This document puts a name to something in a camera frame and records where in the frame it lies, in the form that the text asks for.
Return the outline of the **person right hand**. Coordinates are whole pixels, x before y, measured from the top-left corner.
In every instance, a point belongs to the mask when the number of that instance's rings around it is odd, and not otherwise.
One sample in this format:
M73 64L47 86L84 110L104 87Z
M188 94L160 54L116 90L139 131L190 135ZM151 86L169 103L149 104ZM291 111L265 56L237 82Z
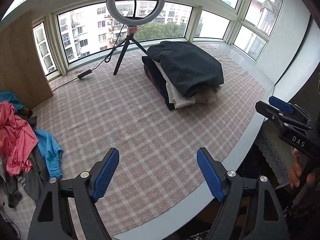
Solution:
M294 160L289 172L289 185L291 188L294 188L299 187L300 185L300 176L302 175L302 169L299 164L300 152L294 148L292 150L292 155L294 157ZM315 169L308 175L306 183L312 186L319 183L319 169Z

